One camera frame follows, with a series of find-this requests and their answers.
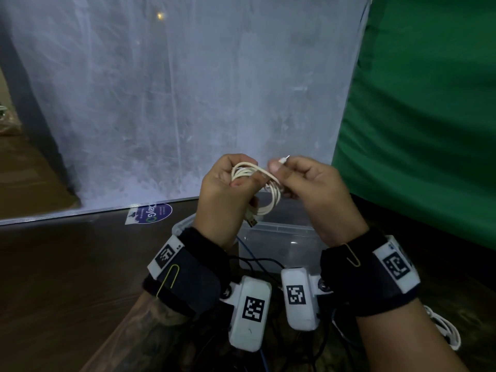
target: person's left hand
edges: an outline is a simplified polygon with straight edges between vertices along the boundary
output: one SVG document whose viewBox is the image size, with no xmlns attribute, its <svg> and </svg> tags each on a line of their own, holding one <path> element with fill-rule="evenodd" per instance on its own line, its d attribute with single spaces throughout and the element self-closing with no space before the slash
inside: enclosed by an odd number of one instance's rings
<svg viewBox="0 0 496 372">
<path fill-rule="evenodd" d="M 232 246 L 251 199 L 269 180 L 256 172 L 231 181 L 231 170 L 240 162 L 258 165 L 245 154 L 227 154 L 205 175 L 193 223 L 204 237 L 225 250 Z"/>
</svg>

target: white cable on table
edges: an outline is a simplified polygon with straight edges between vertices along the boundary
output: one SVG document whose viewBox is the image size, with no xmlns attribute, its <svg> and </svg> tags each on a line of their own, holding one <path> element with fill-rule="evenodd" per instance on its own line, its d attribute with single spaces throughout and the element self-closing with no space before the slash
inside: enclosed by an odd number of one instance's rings
<svg viewBox="0 0 496 372">
<path fill-rule="evenodd" d="M 458 329 L 455 327 L 455 325 L 435 313 L 428 306 L 424 306 L 424 308 L 427 311 L 429 317 L 436 321 L 437 330 L 441 332 L 441 335 L 443 337 L 449 338 L 449 345 L 453 350 L 457 351 L 462 345 L 462 338 L 460 337 L 460 333 L 458 332 Z"/>
<path fill-rule="evenodd" d="M 288 158 L 281 158 L 279 162 L 284 164 Z M 231 181 L 234 179 L 238 179 L 239 177 L 243 176 L 251 176 L 255 172 L 260 171 L 264 175 L 268 176 L 271 180 L 265 185 L 265 190 L 267 192 L 270 192 L 272 195 L 272 200 L 270 201 L 270 204 L 267 206 L 262 206 L 257 209 L 257 213 L 255 215 L 265 215 L 268 214 L 274 206 L 276 206 L 279 203 L 279 200 L 281 199 L 281 183 L 277 178 L 272 175 L 270 172 L 264 170 L 261 167 L 258 167 L 257 165 L 254 165 L 253 163 L 250 162 L 241 162 L 236 164 L 231 171 Z"/>
</svg>

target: green fabric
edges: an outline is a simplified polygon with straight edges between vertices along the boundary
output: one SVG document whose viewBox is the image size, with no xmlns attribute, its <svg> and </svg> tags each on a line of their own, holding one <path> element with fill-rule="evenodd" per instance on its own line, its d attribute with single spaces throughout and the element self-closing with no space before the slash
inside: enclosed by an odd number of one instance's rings
<svg viewBox="0 0 496 372">
<path fill-rule="evenodd" d="M 350 191 L 496 250 L 496 0 L 374 0 L 333 164 Z"/>
</svg>

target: purple sticker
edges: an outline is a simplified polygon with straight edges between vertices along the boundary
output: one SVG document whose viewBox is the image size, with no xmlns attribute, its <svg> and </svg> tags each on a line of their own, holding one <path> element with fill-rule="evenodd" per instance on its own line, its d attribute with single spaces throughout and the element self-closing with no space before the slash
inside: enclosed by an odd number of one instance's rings
<svg viewBox="0 0 496 372">
<path fill-rule="evenodd" d="M 126 224 L 148 224 L 161 221 L 172 214 L 172 206 L 168 203 L 159 203 L 129 209 Z"/>
</svg>

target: brown cardboard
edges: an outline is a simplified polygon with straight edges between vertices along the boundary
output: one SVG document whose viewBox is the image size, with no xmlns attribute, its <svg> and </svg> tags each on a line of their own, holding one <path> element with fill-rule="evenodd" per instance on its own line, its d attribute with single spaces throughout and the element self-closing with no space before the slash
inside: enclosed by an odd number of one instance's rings
<svg viewBox="0 0 496 372">
<path fill-rule="evenodd" d="M 22 134 L 1 70 L 0 104 L 8 109 L 0 120 L 0 220 L 79 207 L 78 198 Z"/>
</svg>

